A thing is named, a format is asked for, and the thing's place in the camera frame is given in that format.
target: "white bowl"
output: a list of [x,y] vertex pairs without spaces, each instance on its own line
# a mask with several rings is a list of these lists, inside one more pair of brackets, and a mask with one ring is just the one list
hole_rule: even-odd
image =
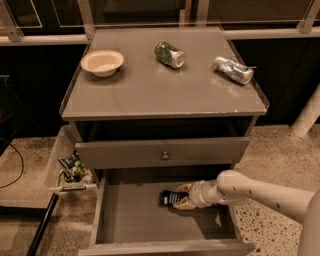
[[113,75],[123,63],[121,53],[111,50],[95,51],[87,54],[81,60],[81,67],[98,77]]

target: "crushed can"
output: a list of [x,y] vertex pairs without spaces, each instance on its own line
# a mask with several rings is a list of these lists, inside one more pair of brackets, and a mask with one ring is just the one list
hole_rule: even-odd
[[160,62],[174,69],[184,64],[184,52],[167,42],[158,42],[154,47],[154,54]]
[[230,58],[220,56],[214,59],[212,67],[214,70],[227,74],[231,79],[243,85],[250,82],[254,73],[253,69]]

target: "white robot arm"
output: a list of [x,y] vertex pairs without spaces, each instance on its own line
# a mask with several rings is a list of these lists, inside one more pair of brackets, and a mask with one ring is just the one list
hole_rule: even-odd
[[298,256],[320,255],[320,191],[314,193],[261,182],[233,170],[220,173],[216,180],[186,184],[178,191],[189,194],[174,205],[178,209],[232,205],[254,199],[303,225]]

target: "closed drawer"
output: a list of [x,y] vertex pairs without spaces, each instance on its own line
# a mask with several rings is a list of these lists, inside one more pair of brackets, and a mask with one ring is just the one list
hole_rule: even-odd
[[240,161],[248,137],[135,140],[77,143],[91,169],[151,166],[234,164]]

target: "speckled floor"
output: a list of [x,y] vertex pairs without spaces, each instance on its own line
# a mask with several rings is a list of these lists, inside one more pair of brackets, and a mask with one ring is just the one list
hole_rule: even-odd
[[[316,191],[320,188],[320,126],[299,138],[288,126],[255,127],[243,159],[235,169],[261,181]],[[0,189],[0,206],[46,207],[51,194],[44,186],[45,167],[55,138],[16,139],[25,170],[19,181]],[[0,186],[20,172],[19,156],[8,148],[0,157]],[[301,225],[250,201],[235,207],[244,242],[256,249],[249,256],[297,254]],[[37,255],[77,255],[89,245],[95,197],[60,200]],[[25,255],[39,224],[38,218],[0,216],[0,256]]]

